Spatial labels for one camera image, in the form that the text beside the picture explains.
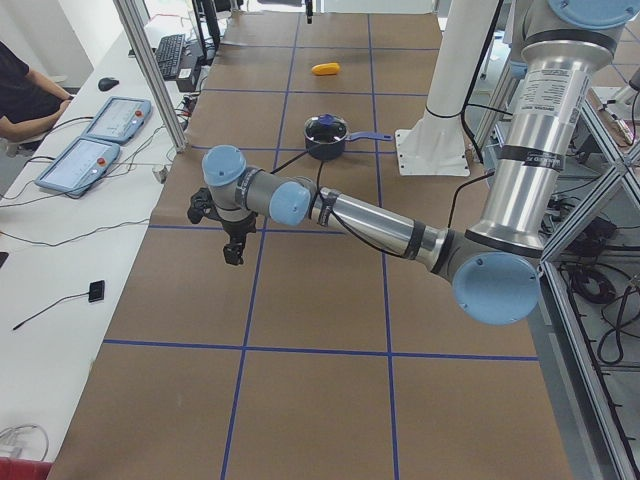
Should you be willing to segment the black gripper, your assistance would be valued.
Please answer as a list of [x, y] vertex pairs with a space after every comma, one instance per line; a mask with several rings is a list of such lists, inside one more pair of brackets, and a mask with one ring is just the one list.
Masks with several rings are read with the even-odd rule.
[[229, 240], [223, 247], [224, 260], [228, 265], [240, 266], [244, 264], [244, 247], [247, 235], [256, 232], [257, 214], [249, 212], [241, 214], [240, 219], [227, 219], [227, 214], [218, 213], [223, 230], [228, 234]]

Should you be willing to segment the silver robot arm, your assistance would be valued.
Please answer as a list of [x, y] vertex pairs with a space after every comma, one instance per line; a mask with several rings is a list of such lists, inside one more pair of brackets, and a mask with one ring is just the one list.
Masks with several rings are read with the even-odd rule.
[[311, 219], [340, 228], [388, 255], [423, 264], [447, 280], [470, 317], [508, 325], [527, 317], [540, 295], [539, 227], [593, 75], [614, 57], [635, 1], [530, 1], [513, 32], [525, 63], [524, 84], [496, 163], [480, 220], [464, 232], [435, 229], [304, 178], [284, 178], [247, 164], [236, 147], [203, 158], [205, 185], [191, 199], [189, 219], [218, 221], [223, 252], [242, 261], [258, 215], [296, 226]]

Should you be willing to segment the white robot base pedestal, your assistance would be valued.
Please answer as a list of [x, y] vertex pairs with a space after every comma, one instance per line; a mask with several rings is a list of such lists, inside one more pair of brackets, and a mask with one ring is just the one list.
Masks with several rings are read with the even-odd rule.
[[411, 129], [395, 133], [401, 175], [470, 174], [462, 111], [500, 9], [498, 0], [451, 3], [424, 114]]

